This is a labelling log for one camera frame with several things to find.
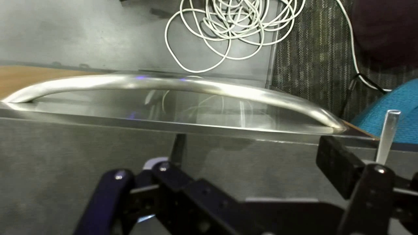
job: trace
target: white cable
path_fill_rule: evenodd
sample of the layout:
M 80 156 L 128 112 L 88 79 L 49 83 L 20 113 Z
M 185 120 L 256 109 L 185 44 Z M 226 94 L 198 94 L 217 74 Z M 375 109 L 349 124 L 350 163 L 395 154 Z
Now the white cable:
M 354 70 L 357 74 L 361 73 L 360 68 L 358 68 L 358 62 L 357 62 L 357 55 L 356 55 L 356 44 L 354 44 L 354 30 L 353 30 L 353 25 L 352 25 L 352 21 L 350 21 L 350 17 L 348 14 L 348 11 L 345 10 L 345 6 L 344 4 L 341 2 L 341 0 L 336 0 L 337 4 L 340 5 L 340 9 L 348 22 L 348 26 L 349 26 L 349 31 L 350 31 L 350 47 L 352 47 L 352 56 L 353 56 L 353 65 L 354 65 Z M 379 90 L 377 86 L 374 86 L 373 83 L 367 82 L 367 79 L 365 79 L 364 75 L 358 75 L 360 79 L 366 85 L 369 86 L 370 88 L 374 88 L 374 90 Z M 392 88 L 383 88 L 386 92 L 391 92 Z
M 280 0 L 279 2 L 283 4 L 281 10 L 272 15 L 271 0 L 205 0 L 203 9 L 195 8 L 194 0 L 188 0 L 190 6 L 186 8 L 186 0 L 182 0 L 179 10 L 168 21 L 166 47 L 178 65 L 190 73 L 212 70 L 226 58 L 250 58 L 263 47 L 277 44 L 292 32 L 306 0 Z M 185 14 L 191 14 L 192 22 L 188 22 Z M 170 26 L 178 17 L 192 35 L 200 38 L 213 53 L 220 56 L 217 62 L 204 69 L 191 69 L 181 62 L 169 40 Z M 233 44 L 238 40 L 252 45 L 254 51 L 243 56 L 230 55 Z M 224 43 L 226 48 L 220 51 L 212 43 Z

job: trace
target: blue object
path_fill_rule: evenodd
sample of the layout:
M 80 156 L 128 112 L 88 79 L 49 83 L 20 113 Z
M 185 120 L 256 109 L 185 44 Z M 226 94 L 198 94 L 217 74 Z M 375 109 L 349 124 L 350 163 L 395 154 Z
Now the blue object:
M 353 124 L 374 135 L 381 135 L 388 109 L 401 111 L 395 142 L 418 143 L 418 78 L 384 95 L 364 113 L 357 116 Z

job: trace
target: wooden surface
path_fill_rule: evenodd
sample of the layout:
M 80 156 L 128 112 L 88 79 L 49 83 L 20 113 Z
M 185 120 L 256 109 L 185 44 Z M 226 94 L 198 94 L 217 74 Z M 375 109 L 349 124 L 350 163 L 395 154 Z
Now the wooden surface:
M 67 70 L 41 66 L 0 66 L 0 99 L 25 86 L 71 75 L 92 74 L 87 70 Z

